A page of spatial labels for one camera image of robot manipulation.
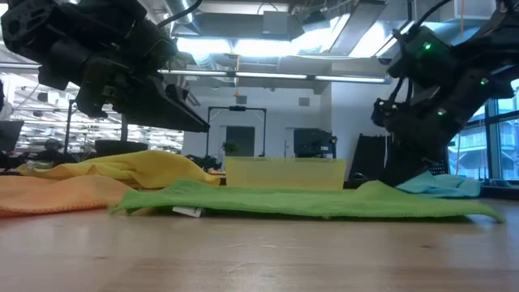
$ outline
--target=yellow plastic bin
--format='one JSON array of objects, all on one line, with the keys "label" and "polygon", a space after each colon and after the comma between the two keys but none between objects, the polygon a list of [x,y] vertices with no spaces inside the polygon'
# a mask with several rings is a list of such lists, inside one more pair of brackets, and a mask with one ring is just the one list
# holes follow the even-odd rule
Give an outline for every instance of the yellow plastic bin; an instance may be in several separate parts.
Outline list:
[{"label": "yellow plastic bin", "polygon": [[227,157],[230,187],[342,190],[346,160],[325,158]]}]

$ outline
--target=wooden table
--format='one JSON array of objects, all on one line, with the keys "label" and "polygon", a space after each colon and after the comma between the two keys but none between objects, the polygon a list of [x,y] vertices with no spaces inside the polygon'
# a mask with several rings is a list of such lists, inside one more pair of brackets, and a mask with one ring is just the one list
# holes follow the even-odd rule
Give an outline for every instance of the wooden table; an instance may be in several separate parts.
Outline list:
[{"label": "wooden table", "polygon": [[519,291],[519,205],[492,204],[508,224],[3,219],[0,291]]}]

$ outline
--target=desk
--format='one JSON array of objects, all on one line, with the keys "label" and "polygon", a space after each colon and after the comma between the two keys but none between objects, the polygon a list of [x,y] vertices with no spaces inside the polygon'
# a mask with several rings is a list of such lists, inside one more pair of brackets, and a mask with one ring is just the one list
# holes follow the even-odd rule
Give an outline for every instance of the desk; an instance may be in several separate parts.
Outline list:
[{"label": "desk", "polygon": [[0,221],[0,291],[518,291],[519,205],[475,223],[123,217]]}]

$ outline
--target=green towel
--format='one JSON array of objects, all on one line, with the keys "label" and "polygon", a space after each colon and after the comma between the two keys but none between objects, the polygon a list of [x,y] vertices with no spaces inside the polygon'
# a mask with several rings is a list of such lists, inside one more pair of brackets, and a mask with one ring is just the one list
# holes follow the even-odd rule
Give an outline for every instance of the green towel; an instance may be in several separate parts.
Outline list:
[{"label": "green towel", "polygon": [[128,191],[111,212],[144,207],[201,207],[217,210],[277,213],[312,217],[451,217],[482,214],[502,221],[492,208],[468,200],[427,199],[381,182],[357,190],[301,191],[214,187],[181,180],[156,192]]}]

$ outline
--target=light blue towel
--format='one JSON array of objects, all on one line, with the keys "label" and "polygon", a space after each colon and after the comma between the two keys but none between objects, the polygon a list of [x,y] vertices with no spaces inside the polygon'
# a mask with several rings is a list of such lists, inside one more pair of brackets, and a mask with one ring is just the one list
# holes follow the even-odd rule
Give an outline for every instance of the light blue towel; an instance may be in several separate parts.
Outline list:
[{"label": "light blue towel", "polygon": [[432,175],[429,171],[402,183],[397,189],[427,198],[474,198],[481,191],[481,182],[451,174]]}]

